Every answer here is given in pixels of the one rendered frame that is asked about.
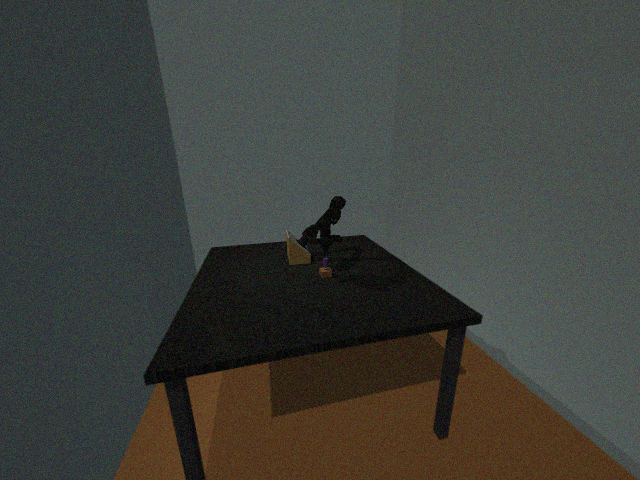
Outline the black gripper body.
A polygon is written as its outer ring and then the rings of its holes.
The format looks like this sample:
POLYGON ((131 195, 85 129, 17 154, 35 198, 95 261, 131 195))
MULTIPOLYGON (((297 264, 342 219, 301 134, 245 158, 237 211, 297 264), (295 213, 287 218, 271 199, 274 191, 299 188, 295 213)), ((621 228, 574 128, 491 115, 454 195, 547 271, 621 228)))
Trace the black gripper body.
MULTIPOLYGON (((331 232, 330 228, 327 232, 331 232)), ((327 232, 324 233, 327 234, 327 232)), ((316 238, 316 237, 309 237, 308 238, 308 242, 313 245, 313 244, 317 244, 317 242, 319 242, 320 244, 324 244, 323 242, 320 241, 320 238, 316 238)), ((336 235, 336 242, 342 242, 342 237, 340 235, 336 235)))

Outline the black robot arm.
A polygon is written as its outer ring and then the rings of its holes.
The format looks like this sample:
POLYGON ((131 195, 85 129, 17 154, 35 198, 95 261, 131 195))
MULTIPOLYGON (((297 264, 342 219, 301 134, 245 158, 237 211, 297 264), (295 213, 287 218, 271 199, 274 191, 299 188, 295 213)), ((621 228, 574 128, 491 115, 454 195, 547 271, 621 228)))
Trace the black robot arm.
POLYGON ((310 225, 303 231, 303 236, 297 240, 297 242, 305 248, 305 245, 308 243, 309 237, 316 237, 318 234, 318 230, 321 233, 320 241, 324 243, 324 245, 332 245, 334 241, 336 241, 336 235, 330 235, 327 232, 330 228, 331 223, 336 224, 341 215, 341 209, 346 205, 346 200, 341 196, 335 196, 330 203, 329 209, 321 216, 321 218, 313 225, 310 225), (334 222, 335 221, 335 222, 334 222), (324 235, 324 233, 327 234, 324 235), (307 235, 305 235, 305 234, 307 235))

